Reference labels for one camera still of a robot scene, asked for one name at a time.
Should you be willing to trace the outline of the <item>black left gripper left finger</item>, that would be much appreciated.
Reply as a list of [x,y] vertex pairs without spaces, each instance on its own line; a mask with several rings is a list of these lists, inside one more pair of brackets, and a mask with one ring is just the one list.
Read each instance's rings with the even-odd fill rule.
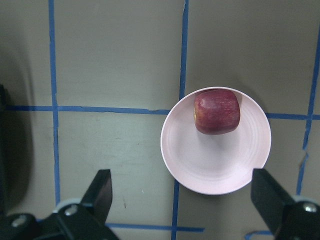
[[82,199],[59,208],[58,226],[66,240],[116,240],[106,226],[113,199],[109,169],[99,170]]

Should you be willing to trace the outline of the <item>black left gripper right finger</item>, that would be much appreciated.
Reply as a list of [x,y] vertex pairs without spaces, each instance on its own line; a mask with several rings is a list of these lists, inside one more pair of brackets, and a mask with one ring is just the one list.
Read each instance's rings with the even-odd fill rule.
[[275,240],[320,238],[320,205],[310,198],[290,195],[267,170],[252,171],[250,197]]

